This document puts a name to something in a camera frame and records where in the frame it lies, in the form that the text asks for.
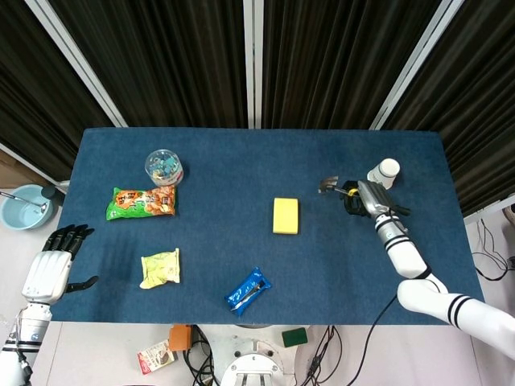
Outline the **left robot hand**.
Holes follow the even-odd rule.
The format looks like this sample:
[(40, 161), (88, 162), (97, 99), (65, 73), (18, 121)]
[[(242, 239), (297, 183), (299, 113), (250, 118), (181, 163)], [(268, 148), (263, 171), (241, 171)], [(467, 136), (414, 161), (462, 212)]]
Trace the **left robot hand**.
[(94, 229), (87, 224), (70, 224), (56, 229), (36, 254), (23, 285), (22, 296), (30, 303), (51, 306), (64, 294), (87, 290), (95, 285), (98, 276), (83, 282), (68, 280), (81, 245), (93, 232)]

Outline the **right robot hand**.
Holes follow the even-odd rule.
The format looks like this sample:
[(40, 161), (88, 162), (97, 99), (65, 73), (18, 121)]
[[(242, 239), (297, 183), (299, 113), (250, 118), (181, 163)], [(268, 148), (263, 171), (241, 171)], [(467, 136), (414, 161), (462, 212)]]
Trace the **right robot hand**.
[(409, 216), (411, 210), (396, 204), (379, 183), (369, 180), (346, 181), (340, 199), (349, 215), (376, 218), (382, 214)]

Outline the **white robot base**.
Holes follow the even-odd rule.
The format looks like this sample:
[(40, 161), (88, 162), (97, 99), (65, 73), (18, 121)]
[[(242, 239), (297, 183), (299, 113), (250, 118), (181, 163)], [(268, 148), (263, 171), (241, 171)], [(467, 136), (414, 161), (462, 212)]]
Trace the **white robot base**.
[(297, 325), (200, 324), (220, 386), (296, 386), (298, 348), (286, 347), (284, 331)]

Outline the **yellow sponge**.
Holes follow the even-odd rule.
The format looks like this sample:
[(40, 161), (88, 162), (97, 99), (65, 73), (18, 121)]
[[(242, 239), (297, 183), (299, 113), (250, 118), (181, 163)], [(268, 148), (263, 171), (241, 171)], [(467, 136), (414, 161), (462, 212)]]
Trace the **yellow sponge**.
[(299, 233), (298, 199), (279, 197), (274, 199), (273, 233), (285, 235)]

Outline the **dark green rectangular block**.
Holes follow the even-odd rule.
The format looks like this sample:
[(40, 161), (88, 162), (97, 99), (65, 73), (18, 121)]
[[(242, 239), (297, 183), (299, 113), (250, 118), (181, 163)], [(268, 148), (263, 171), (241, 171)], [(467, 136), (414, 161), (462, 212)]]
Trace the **dark green rectangular block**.
[(297, 327), (281, 332), (282, 343), (285, 348), (296, 347), (308, 343), (307, 330), (305, 327)]

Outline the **light blue plastic bowl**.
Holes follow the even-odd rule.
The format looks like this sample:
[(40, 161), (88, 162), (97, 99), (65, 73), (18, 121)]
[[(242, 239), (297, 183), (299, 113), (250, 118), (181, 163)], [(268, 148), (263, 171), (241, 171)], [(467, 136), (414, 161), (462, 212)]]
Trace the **light blue plastic bowl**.
[(0, 191), (0, 222), (7, 228), (22, 231), (47, 223), (54, 213), (54, 204), (42, 195), (42, 187), (28, 184), (11, 193)]

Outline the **pale yellow snack bag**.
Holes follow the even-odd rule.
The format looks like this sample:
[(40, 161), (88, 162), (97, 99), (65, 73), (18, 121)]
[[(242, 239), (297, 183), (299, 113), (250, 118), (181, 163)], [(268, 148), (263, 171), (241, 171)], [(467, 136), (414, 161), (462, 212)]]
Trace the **pale yellow snack bag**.
[(149, 290), (168, 282), (180, 283), (180, 250), (141, 257), (142, 282), (139, 287)]

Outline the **green orange snack bag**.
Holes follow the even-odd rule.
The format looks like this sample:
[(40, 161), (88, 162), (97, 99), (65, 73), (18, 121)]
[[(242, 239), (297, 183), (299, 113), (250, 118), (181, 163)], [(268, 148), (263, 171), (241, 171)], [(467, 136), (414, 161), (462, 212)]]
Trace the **green orange snack bag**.
[(173, 186), (150, 190), (127, 190), (115, 187), (105, 218), (110, 220), (173, 216), (176, 189)]

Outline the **blue table cloth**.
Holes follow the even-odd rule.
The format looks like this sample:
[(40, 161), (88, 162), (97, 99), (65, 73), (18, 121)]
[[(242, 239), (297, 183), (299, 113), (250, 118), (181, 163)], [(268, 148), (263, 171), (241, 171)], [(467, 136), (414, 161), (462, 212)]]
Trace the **blue table cloth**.
[[(147, 190), (154, 150), (186, 171), (173, 216), (108, 221), (115, 187)], [(84, 132), (60, 225), (94, 229), (56, 321), (197, 324), (435, 324), (392, 303), (401, 278), (371, 219), (349, 215), (321, 180), (362, 179), (385, 158), (400, 163), (391, 196), (434, 274), (453, 293), (481, 298), (464, 218), (443, 145), (421, 131), (96, 128)], [(275, 198), (299, 200), (299, 233), (273, 233)], [(141, 257), (180, 250), (180, 283), (141, 289)], [(237, 316), (225, 296), (254, 267), (271, 283)]]

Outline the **red white printed packet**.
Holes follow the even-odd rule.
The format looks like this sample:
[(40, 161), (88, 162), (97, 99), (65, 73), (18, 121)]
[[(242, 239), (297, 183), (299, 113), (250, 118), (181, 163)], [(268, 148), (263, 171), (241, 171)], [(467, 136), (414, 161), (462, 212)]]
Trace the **red white printed packet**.
[(170, 350), (167, 339), (137, 354), (138, 364), (143, 375), (151, 374), (176, 361), (176, 355)]

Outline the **black curtain panel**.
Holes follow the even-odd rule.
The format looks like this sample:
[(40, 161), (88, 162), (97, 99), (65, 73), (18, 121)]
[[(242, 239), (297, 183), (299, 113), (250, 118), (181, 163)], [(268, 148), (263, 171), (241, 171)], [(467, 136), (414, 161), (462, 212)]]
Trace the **black curtain panel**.
[(262, 126), (368, 129), (440, 0), (265, 0)]
[(242, 0), (50, 3), (128, 125), (248, 125)]

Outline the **orange box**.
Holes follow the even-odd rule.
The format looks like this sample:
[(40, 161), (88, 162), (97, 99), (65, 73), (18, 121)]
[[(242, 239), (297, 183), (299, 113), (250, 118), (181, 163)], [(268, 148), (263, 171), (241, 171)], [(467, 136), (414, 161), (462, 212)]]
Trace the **orange box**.
[(192, 326), (175, 324), (171, 327), (168, 337), (170, 351), (187, 351), (192, 347)]

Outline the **blue cookie packet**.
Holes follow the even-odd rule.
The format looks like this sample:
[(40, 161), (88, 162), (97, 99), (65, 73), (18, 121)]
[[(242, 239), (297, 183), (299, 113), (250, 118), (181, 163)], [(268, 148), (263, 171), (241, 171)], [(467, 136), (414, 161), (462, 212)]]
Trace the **blue cookie packet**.
[(225, 296), (230, 311), (242, 316), (246, 308), (265, 290), (271, 288), (270, 281), (259, 267), (254, 267), (246, 279)]

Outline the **clear round plastic jar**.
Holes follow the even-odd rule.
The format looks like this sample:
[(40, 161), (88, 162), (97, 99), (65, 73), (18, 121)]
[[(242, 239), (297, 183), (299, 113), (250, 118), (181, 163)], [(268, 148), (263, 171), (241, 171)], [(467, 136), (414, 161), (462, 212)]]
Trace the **clear round plastic jar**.
[(184, 176), (179, 157), (167, 149), (151, 152), (145, 161), (145, 171), (158, 187), (177, 186)]

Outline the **white partition post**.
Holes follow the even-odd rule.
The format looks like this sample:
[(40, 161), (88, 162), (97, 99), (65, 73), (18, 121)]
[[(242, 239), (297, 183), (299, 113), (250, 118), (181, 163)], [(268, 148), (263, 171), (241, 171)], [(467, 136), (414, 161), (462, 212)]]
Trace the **white partition post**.
[(242, 0), (248, 126), (262, 128), (264, 0)]
[(24, 0), (53, 43), (78, 75), (93, 99), (115, 127), (128, 127), (126, 119), (114, 103), (83, 52), (48, 0)]
[(422, 68), (430, 53), (443, 36), (464, 0), (441, 0), (436, 11), (425, 27), (413, 51), (408, 56), (392, 88), (384, 99), (381, 107), (375, 115), (369, 130), (380, 130), (385, 126), (390, 115), (395, 110), (406, 90)]

